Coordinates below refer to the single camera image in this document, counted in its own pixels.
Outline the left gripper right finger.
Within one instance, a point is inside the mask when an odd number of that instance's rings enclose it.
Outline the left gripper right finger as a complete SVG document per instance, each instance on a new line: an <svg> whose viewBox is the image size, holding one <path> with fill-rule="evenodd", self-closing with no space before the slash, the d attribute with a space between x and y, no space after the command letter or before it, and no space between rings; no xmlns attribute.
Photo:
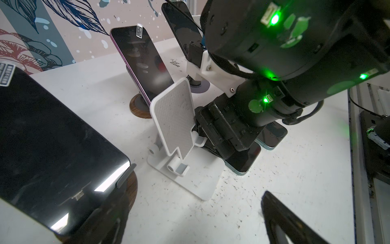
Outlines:
<svg viewBox="0 0 390 244"><path fill-rule="evenodd" d="M327 243L271 192L264 193L261 207L271 244Z"/></svg>

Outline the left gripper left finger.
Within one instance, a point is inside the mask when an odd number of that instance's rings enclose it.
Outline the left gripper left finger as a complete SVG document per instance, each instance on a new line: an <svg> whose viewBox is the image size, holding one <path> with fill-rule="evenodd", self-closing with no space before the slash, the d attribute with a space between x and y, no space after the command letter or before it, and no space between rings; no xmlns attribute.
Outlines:
<svg viewBox="0 0 390 244"><path fill-rule="evenodd" d="M96 209L66 244L120 244L129 215L126 195Z"/></svg>

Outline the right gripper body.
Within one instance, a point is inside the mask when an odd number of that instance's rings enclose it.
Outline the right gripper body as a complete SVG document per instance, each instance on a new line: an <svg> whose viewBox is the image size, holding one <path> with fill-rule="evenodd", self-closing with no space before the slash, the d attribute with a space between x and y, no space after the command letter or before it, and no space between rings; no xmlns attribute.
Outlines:
<svg viewBox="0 0 390 244"><path fill-rule="evenodd" d="M195 109L197 130L209 139L210 148L222 159L248 150L265 128L246 123L232 98L222 94L212 102Z"/></svg>

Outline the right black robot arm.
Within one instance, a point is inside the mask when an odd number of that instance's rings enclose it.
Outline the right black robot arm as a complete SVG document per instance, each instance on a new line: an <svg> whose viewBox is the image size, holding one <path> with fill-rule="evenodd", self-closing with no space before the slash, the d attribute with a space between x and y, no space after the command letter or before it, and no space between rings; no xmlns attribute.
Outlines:
<svg viewBox="0 0 390 244"><path fill-rule="evenodd" d="M208 1L200 24L211 59L244 82L196 112L222 159L264 126L390 70L389 1Z"/></svg>

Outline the grey round base stand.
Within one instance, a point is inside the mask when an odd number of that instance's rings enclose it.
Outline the grey round base stand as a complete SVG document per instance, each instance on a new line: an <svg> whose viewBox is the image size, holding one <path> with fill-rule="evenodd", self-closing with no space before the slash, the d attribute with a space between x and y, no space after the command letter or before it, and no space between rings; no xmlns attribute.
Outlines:
<svg viewBox="0 0 390 244"><path fill-rule="evenodd" d="M210 82L202 79L201 81L196 81L192 79L189 75L186 77L189 81L191 92L193 94L205 93L210 88Z"/></svg>

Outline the large black reflective phone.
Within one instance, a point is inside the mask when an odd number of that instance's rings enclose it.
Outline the large black reflective phone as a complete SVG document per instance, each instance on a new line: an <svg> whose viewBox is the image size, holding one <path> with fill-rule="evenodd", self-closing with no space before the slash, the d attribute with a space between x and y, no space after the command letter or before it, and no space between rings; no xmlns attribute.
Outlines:
<svg viewBox="0 0 390 244"><path fill-rule="evenodd" d="M71 236L125 195L128 157L27 73L1 63L1 198Z"/></svg>

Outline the wooden base phone stand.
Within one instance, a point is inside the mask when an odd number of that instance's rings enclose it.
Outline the wooden base phone stand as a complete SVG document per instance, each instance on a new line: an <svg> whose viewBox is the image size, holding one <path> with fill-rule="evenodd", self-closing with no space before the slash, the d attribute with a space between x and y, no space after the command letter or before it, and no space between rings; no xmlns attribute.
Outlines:
<svg viewBox="0 0 390 244"><path fill-rule="evenodd" d="M141 119L152 119L149 106L140 94L136 94L130 101L131 113Z"/></svg>

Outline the tall black phone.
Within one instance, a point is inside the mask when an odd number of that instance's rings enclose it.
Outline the tall black phone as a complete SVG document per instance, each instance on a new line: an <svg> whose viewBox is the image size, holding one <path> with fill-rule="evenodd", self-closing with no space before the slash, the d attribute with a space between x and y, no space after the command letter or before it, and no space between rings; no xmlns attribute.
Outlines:
<svg viewBox="0 0 390 244"><path fill-rule="evenodd" d="M172 4L185 13L188 17L185 17L180 11L178 11L169 3L163 3L161 10L181 50L183 51L185 57L188 58L190 43L201 41L202 36L196 25L190 21L190 19L194 19L191 16L186 3L177 1L173 2Z"/></svg>

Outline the purple-edged black phone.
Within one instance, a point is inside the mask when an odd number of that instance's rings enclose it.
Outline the purple-edged black phone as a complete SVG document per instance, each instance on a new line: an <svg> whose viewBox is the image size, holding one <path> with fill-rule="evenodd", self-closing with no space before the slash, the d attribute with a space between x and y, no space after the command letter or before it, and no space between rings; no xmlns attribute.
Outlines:
<svg viewBox="0 0 390 244"><path fill-rule="evenodd" d="M147 105L174 81L140 24L111 29L110 37Z"/></svg>

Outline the aluminium front rail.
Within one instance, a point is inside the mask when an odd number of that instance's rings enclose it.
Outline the aluminium front rail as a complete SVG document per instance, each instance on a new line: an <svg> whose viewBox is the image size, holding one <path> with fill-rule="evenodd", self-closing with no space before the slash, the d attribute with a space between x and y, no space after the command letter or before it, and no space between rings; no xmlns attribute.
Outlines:
<svg viewBox="0 0 390 244"><path fill-rule="evenodd" d="M354 232L357 244L390 242L390 90L348 91Z"/></svg>

